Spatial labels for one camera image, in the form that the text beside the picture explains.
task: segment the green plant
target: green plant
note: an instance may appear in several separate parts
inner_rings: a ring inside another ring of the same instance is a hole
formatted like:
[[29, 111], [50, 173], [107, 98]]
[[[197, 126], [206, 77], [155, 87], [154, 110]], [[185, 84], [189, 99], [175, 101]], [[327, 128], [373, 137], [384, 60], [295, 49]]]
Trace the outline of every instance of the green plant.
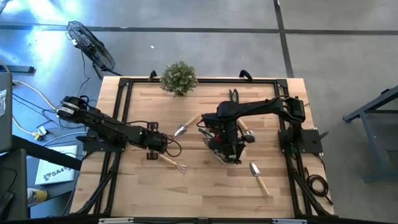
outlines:
[[178, 96], [187, 94], [189, 90], [193, 91], [198, 84], [195, 68], [182, 60], [167, 66], [160, 82], [163, 90], [174, 92]]

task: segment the wooden table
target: wooden table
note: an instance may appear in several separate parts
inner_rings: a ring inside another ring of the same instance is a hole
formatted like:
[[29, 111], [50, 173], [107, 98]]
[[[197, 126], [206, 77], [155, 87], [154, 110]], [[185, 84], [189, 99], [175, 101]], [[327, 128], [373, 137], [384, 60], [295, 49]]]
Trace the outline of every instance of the wooden table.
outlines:
[[[298, 96], [307, 104], [303, 79], [290, 78], [287, 81], [290, 95]], [[97, 107], [105, 114], [113, 113], [118, 83], [119, 77], [104, 77]], [[167, 134], [174, 134], [178, 125], [186, 123], [197, 113], [215, 112], [221, 101], [229, 100], [228, 89], [239, 91], [241, 103], [275, 97], [274, 87], [267, 84], [201, 83], [186, 97], [174, 97], [174, 94], [159, 87], [158, 83], [134, 84], [127, 120], [158, 121], [159, 130]], [[121, 120], [125, 97], [126, 90], [118, 120]], [[313, 121], [309, 106], [305, 107], [305, 113], [307, 119], [303, 128], [310, 129]], [[247, 144], [241, 156], [241, 165], [222, 164], [205, 146], [203, 135], [195, 125], [176, 138], [183, 152], [175, 161], [189, 166], [185, 175], [162, 159], [148, 161], [146, 150], [129, 145], [122, 154], [119, 166], [112, 216], [294, 217], [285, 158], [280, 152], [277, 137], [280, 129], [278, 117], [266, 114], [247, 116], [242, 120], [254, 131], [256, 142]], [[178, 152], [174, 144], [168, 150], [173, 154]], [[103, 157], [103, 152], [95, 152], [83, 161], [71, 211], [81, 208], [97, 187]], [[261, 171], [271, 197], [264, 196], [252, 176], [250, 161], [254, 161]], [[303, 154], [303, 163], [311, 174], [325, 177], [319, 158]], [[108, 188], [104, 190], [102, 209], [107, 196]], [[298, 197], [300, 208], [304, 211], [300, 190]], [[325, 198], [317, 199], [328, 212], [333, 213], [333, 207]]]

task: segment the gray floor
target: gray floor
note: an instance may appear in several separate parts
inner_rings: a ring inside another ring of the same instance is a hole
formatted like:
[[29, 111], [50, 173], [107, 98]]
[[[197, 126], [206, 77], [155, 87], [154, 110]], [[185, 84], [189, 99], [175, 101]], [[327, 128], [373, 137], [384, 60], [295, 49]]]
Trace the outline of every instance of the gray floor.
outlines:
[[[398, 1], [280, 0], [280, 7], [286, 29], [398, 29]], [[43, 0], [40, 5], [36, 1], [11, 0], [0, 15], [0, 24], [64, 25], [69, 20], [87, 26], [277, 28], [272, 0]], [[81, 54], [64, 33], [0, 30], [0, 59], [37, 69], [32, 76], [14, 74], [14, 79], [40, 89], [55, 105], [65, 95], [76, 95], [85, 80]], [[246, 69], [254, 77], [286, 77], [278, 34], [95, 35], [114, 57], [115, 71], [124, 75], [149, 75], [151, 70], [160, 74], [167, 64], [184, 59], [201, 76], [236, 76]], [[398, 180], [363, 182], [362, 175], [375, 172], [366, 135], [359, 120], [345, 124], [341, 119], [343, 114], [398, 84], [397, 42], [396, 35], [287, 35], [294, 77], [305, 80], [316, 126], [330, 132], [323, 140], [324, 160], [335, 211], [341, 217], [398, 220]], [[87, 58], [86, 74], [91, 80], [83, 93], [96, 99], [101, 82]], [[17, 86], [14, 92], [46, 106], [24, 86]], [[45, 121], [16, 102], [13, 112], [26, 129], [32, 130]], [[53, 135], [74, 131], [54, 129]], [[14, 134], [32, 139], [16, 127]]]

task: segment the fan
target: fan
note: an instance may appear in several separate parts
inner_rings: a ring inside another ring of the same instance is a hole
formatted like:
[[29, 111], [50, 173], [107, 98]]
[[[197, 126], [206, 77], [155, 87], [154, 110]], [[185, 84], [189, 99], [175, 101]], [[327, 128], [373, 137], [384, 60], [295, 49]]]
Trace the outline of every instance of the fan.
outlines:
[[80, 49], [91, 61], [93, 61], [93, 68], [100, 79], [102, 79], [102, 77], [98, 73], [95, 65], [102, 71], [122, 76], [113, 71], [115, 62], [106, 50], [104, 43], [99, 41], [82, 23], [71, 21], [68, 23], [67, 30], [74, 46]]

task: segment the wooden handle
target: wooden handle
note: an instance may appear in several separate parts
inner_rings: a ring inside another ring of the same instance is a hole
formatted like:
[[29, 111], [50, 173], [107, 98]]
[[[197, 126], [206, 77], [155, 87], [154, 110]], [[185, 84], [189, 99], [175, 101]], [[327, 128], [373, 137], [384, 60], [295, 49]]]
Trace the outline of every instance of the wooden handle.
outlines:
[[257, 180], [259, 181], [259, 183], [260, 183], [262, 189], [263, 189], [264, 192], [266, 193], [266, 196], [270, 196], [270, 193], [269, 193], [269, 191], [268, 191], [266, 185], [263, 183], [263, 181], [262, 181], [262, 179], [261, 179], [260, 176], [257, 176]]
[[246, 127], [246, 125], [243, 123], [243, 121], [241, 120], [241, 118], [237, 119], [238, 125], [244, 129], [245, 131], [249, 131], [248, 127]]
[[167, 161], [169, 164], [172, 164], [173, 166], [176, 166], [176, 165], [177, 165], [177, 163], [174, 162], [173, 160], [171, 160], [171, 159], [169, 159], [169, 158], [167, 158], [167, 157], [165, 157], [165, 156], [163, 156], [163, 155], [161, 155], [161, 154], [159, 154], [159, 156], [160, 156], [162, 159], [164, 159], [165, 161]]
[[196, 114], [193, 118], [191, 118], [191, 120], [189, 120], [189, 121], [185, 124], [185, 126], [186, 126], [186, 127], [190, 126], [196, 119], [199, 118], [199, 116], [200, 116], [200, 114]]

